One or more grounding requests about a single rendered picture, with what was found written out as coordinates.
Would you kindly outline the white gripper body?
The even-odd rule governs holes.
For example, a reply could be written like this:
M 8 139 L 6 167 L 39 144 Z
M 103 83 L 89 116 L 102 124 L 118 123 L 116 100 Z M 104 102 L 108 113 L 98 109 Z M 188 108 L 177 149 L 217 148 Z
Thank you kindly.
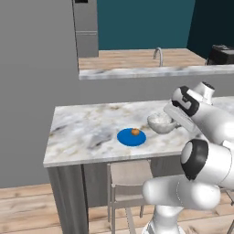
M 164 112 L 189 132 L 199 133 L 197 126 L 190 120 L 190 118 L 173 104 L 167 103 L 164 107 Z

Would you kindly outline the white marbled bowl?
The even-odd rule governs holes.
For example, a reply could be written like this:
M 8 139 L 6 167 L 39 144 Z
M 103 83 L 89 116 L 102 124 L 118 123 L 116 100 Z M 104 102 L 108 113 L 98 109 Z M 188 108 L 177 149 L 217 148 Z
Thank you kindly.
M 156 112 L 147 117 L 149 127 L 158 134 L 167 134 L 180 127 L 180 124 L 165 112 Z

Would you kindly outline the blue plate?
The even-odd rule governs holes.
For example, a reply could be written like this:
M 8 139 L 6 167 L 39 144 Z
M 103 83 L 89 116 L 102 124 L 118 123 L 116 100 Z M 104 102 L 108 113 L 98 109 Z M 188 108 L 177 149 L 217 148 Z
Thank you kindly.
M 139 135 L 132 135 L 132 128 L 125 128 L 117 133 L 117 139 L 126 146 L 139 146 L 146 141 L 146 135 L 141 130 Z

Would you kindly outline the grey counter cabinet base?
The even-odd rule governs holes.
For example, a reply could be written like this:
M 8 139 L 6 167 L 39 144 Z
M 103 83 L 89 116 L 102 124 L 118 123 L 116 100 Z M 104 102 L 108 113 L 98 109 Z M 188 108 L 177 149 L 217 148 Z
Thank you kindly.
M 107 164 L 110 160 L 43 166 L 55 198 L 62 234 L 89 234 L 89 207 L 107 204 Z

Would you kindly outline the silver sink tap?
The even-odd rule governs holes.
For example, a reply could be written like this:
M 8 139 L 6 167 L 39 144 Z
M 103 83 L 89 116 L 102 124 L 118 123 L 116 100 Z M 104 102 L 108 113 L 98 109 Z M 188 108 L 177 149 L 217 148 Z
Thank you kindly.
M 153 59 L 156 59 L 156 57 L 159 57 L 159 67 L 163 67 L 163 51 L 161 48 L 156 48 L 154 50 L 154 55 L 153 55 Z

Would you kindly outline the black coffee machine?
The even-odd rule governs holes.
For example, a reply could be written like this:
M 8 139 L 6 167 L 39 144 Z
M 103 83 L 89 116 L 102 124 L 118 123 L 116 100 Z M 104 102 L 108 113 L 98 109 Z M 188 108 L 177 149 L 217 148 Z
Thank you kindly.
M 234 64 L 234 47 L 213 45 L 207 58 L 208 65 Z

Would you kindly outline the grey bar stool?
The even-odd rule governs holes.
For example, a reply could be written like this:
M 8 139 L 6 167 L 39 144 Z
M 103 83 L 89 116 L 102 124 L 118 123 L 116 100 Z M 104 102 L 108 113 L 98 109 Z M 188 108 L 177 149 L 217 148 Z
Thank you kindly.
M 112 234 L 115 234 L 116 210 L 121 208 L 125 210 L 130 234 L 136 234 L 131 208 L 139 207 L 139 217 L 143 217 L 143 183 L 152 177 L 150 160 L 107 164 L 107 212 Z

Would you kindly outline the grey refrigerator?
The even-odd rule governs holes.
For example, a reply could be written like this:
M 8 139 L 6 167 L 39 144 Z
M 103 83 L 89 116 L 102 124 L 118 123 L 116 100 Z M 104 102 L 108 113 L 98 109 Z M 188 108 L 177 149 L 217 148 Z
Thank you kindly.
M 98 57 L 97 0 L 73 1 L 78 57 Z

